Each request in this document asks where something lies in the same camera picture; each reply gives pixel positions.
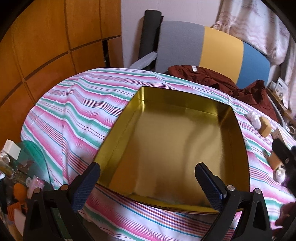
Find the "finger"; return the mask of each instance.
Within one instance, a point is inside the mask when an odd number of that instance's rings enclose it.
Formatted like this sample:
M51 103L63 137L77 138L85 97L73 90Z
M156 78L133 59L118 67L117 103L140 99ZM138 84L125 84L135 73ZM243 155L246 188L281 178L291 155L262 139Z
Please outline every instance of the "finger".
M272 236L276 236L280 231L281 231L281 229L273 229Z
M291 209L293 208L294 205L295 205L294 202L290 202L286 205L283 205L281 208L281 211L283 212L283 214L287 214L291 211Z
M275 221L275 226L282 226L283 225L283 223L284 223L284 220L287 218L287 217L289 217L290 215L289 214L283 214L283 215L281 215L279 218L278 218L278 220L276 220Z

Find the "striped fabric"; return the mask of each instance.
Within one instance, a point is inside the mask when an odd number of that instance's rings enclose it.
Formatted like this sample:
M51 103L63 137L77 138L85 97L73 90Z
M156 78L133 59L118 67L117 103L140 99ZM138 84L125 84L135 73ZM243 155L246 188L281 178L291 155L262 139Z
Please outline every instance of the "striped fabric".
M141 86L186 91L232 106L247 149L250 189L257 187L263 191L274 227L281 205L293 202L294 197L272 178L266 161L271 151L271 136L260 136L245 118L250 111L264 114L216 89L148 71L107 68L86 71L62 81L36 103L24 122L21 138L35 142L43 150L53 186L70 183L86 169ZM274 129L281 128L267 118ZM100 186L94 188L81 214L124 240L199 240L215 219L214 215L188 215L148 207ZM239 215L225 240L230 240Z

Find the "orange object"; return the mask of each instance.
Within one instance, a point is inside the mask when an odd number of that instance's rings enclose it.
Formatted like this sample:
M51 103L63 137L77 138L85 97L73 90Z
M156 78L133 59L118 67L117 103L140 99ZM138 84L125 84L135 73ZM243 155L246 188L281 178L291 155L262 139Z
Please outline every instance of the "orange object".
M27 188L23 184L16 183L13 187L13 195L19 202L23 203L27 198Z
M14 204L11 204L11 205L9 205L8 207L7 207L7 214L8 214L8 219L10 220L10 221L15 221L15 215L14 215L14 210L15 209L18 209L19 211L25 211L25 212L27 212L28 211L28 206L27 206L27 203L25 203L25 202L23 202L23 203L21 203L21 202L16 202L16 203L14 203Z
M279 168L280 165L282 165L281 160L278 158L278 156L272 152L270 157L267 158L267 161L272 168L272 170L276 170Z
M260 116L260 122L261 122L261 128L259 130L259 133L263 137L267 137L271 133L271 124L269 122L269 119L266 117Z
M21 206L20 202L14 203L14 204L9 205L7 207L8 219L13 222L15 221L15 217L14 217L15 216L14 215L15 209L22 211L22 206Z

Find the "curtain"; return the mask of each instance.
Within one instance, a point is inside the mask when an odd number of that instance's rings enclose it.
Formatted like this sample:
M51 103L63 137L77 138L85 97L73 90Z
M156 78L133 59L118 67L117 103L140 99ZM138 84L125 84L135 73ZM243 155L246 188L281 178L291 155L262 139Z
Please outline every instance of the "curtain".
M296 115L296 43L290 37L288 52L282 67L281 77L289 87L289 95L284 96L283 103L288 106L292 115Z
M290 33L261 0L223 0L218 21L213 26L249 43L263 53L271 65L284 62L282 79L289 86L283 102L296 114L296 44Z
M213 28L249 43L263 53L271 65L285 60L290 33L260 0L224 0Z

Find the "wooden shelf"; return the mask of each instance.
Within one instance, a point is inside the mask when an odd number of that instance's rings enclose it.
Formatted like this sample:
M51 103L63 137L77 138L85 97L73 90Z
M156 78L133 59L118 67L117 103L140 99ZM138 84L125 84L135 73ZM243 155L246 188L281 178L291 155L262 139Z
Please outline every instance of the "wooden shelf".
M278 107L278 109L281 112L281 114L283 115L284 119L290 121L293 125L296 126L296 121L293 118L294 116L292 115L291 111L284 106L283 102L269 88L266 88L266 91L267 91L267 94L269 95L269 97L272 99L272 101Z

